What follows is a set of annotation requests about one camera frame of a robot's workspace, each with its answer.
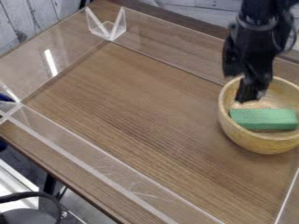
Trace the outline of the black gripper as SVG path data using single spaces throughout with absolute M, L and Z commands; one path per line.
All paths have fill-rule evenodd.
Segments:
M 241 79 L 235 101 L 259 101 L 266 95 L 274 77 L 275 57 L 293 49 L 287 44 L 295 32 L 295 17 L 290 11 L 255 20 L 245 12 L 229 25 L 222 52 L 222 69 L 226 77 L 245 74 Z

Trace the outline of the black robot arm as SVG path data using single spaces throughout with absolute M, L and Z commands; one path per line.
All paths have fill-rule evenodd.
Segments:
M 229 25 L 222 50 L 222 70 L 226 77 L 241 79 L 235 101 L 258 101 L 274 79 L 274 60 L 293 50 L 287 40 L 295 34 L 291 8 L 299 0 L 243 0 L 237 20 Z

